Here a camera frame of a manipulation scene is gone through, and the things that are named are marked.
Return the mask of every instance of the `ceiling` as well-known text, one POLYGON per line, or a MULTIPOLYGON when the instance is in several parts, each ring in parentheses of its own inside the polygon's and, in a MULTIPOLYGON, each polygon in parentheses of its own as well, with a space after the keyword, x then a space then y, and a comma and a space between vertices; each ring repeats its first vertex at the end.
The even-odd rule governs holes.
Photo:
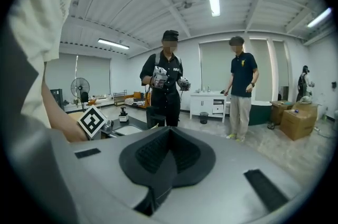
POLYGON ((161 45, 166 30, 180 40, 222 32, 262 31, 304 41, 333 24, 306 24, 327 6, 323 0, 220 0, 221 15, 211 16, 209 0, 72 0, 61 46, 87 46, 132 57, 161 45), (120 42, 129 50, 99 44, 120 42))

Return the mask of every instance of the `person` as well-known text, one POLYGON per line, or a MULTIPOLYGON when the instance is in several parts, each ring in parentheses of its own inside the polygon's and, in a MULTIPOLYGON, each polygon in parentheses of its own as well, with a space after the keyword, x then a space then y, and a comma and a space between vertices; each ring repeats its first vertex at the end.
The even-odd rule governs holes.
POLYGON ((296 99, 297 102, 300 101, 300 99, 304 96, 308 96, 309 99, 312 98, 311 88, 313 88, 315 85, 313 82, 310 81, 308 73, 310 73, 308 67, 303 66, 303 72, 298 79, 298 95, 296 99))
MULTIPOLYGON (((144 64, 139 75, 142 85, 153 87, 151 105, 156 107, 156 113, 166 117, 167 126, 177 126, 180 116, 180 95, 176 88, 176 83, 184 89, 185 78, 183 78, 183 67, 181 59, 174 54, 178 42, 177 31, 166 31, 163 34, 163 50, 158 54, 152 54, 144 64), (161 78, 154 74, 155 67, 160 71, 166 71, 161 78)), ((158 126, 164 126, 164 121, 158 122, 158 126)))
POLYGON ((249 125, 251 92, 258 80, 259 72, 255 58, 243 51, 244 39, 235 36, 230 39, 231 49, 236 57, 231 61, 231 77, 224 95, 231 89, 230 124, 231 134, 227 138, 243 142, 249 125))
POLYGON ((84 131, 58 106, 44 78, 46 62, 59 58, 61 30, 70 3, 71 0, 15 0, 7 21, 28 62, 38 73, 21 113, 62 131, 68 141, 78 142, 87 140, 84 131))

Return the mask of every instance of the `white shirt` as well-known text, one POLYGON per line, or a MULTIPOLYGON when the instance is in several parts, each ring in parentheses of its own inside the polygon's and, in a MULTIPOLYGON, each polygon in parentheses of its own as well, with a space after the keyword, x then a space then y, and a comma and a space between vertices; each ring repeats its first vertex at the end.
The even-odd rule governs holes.
POLYGON ((35 117, 50 127, 41 96, 44 62, 59 58, 62 26, 71 0, 16 0, 8 14, 14 36, 38 72, 21 113, 35 117))
POLYGON ((305 83, 306 83, 306 91, 311 92, 311 87, 310 87, 311 81, 310 81, 309 74, 302 73, 301 76, 304 77, 304 80, 305 80, 305 83))

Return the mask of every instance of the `black rubber pad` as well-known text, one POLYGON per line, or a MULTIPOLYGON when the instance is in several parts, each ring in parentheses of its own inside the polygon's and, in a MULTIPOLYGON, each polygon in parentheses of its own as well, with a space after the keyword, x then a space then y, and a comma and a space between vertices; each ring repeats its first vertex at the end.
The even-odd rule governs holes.
POLYGON ((244 176, 251 184, 269 212, 277 210, 288 202, 283 193, 260 170, 250 170, 244 176))
POLYGON ((126 176, 136 184, 149 187, 151 195, 135 208, 148 216, 164 202, 171 189, 202 181, 215 161, 215 152, 207 143, 170 127, 161 127, 129 144, 119 157, 126 176))
POLYGON ((98 153, 101 153, 101 151, 97 148, 93 148, 93 149, 89 149, 89 150, 85 150, 81 152, 76 152, 75 156, 78 159, 80 159, 80 158, 84 158, 84 157, 91 156, 91 155, 98 154, 98 153))

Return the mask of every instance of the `drawer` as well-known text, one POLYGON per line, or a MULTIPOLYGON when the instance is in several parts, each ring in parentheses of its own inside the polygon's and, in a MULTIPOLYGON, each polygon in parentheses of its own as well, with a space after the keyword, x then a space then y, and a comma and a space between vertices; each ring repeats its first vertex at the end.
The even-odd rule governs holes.
POLYGON ((224 105, 214 105, 212 107, 212 113, 223 113, 224 112, 224 105))

